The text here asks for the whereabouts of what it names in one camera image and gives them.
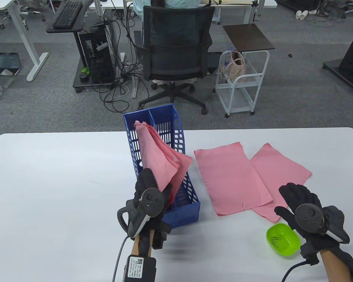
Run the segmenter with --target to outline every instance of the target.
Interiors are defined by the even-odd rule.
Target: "computer tower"
[[[85,18],[84,31],[79,33],[79,38],[92,82],[93,84],[113,83],[115,62],[111,58],[109,48],[111,43],[108,42],[107,37],[109,28],[103,22],[97,22],[95,13],[90,15]]]

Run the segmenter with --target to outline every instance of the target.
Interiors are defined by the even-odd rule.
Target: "black mesh chair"
[[[144,6],[144,32],[135,31],[135,45],[139,62],[144,67],[144,79],[168,81],[160,85],[164,90],[139,103],[143,106],[164,97],[188,100],[202,107],[201,114],[207,114],[206,105],[183,93],[194,85],[183,83],[175,86],[175,81],[203,78],[207,74],[208,48],[212,45],[209,35],[214,7],[197,9],[168,9]]]

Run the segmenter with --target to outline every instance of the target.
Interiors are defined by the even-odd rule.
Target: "pink cloth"
[[[191,165],[192,158],[168,146],[157,130],[147,125],[146,122],[136,121],[135,129],[139,138],[143,168],[152,170],[160,191],[171,183],[169,204],[172,204]]]
[[[259,215],[276,223],[280,217],[274,212],[277,206],[287,207],[287,203],[279,193],[279,188],[288,182],[304,184],[310,177],[311,172],[300,164],[283,156],[269,143],[265,144],[250,160],[263,183],[271,194],[273,201],[262,206],[253,208]]]
[[[217,215],[233,214],[272,201],[239,142],[194,152]]]

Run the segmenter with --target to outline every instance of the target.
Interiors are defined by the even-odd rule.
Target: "blue plastic basket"
[[[129,147],[135,168],[136,177],[143,169],[139,140],[135,131],[135,121],[143,122],[157,129],[162,140],[176,151],[185,154],[182,123],[173,104],[140,110],[124,114]],[[163,220],[173,228],[180,227],[199,220],[200,202],[188,173],[175,196],[175,201],[167,211]]]

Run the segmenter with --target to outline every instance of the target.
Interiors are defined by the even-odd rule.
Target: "white table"
[[[123,0],[107,0],[106,2],[101,2],[102,8],[103,9],[118,9],[122,10],[124,8]],[[247,24],[249,22],[249,16],[251,12],[251,6],[250,5],[215,5],[214,1],[212,1],[212,6],[217,6],[219,8],[223,9],[245,9],[245,18],[244,18],[244,23]],[[94,8],[95,5],[94,3],[90,6],[90,8]],[[264,8],[276,8],[277,3],[275,0],[265,0]]]
[[[248,157],[266,142],[312,171],[306,186],[343,210],[353,256],[353,129],[185,131],[186,154],[240,141]],[[154,251],[156,281],[280,282],[293,264],[265,240],[272,224],[253,211],[218,217],[196,160],[189,174],[201,201],[197,223],[172,231]],[[125,132],[0,136],[0,282],[111,282],[125,232],[116,211],[134,194]],[[122,280],[127,242],[116,281]],[[323,264],[288,282],[327,281]]]
[[[46,62],[49,53],[42,53],[41,56],[38,56],[35,47],[29,38],[28,31],[22,23],[18,3],[14,0],[0,0],[0,10],[5,9],[8,9],[8,12],[11,15],[11,18],[17,28],[22,42],[25,44],[26,50],[34,63],[34,67],[31,69],[30,73],[27,76],[27,81],[33,81],[41,70],[41,68],[43,67],[44,63]]]

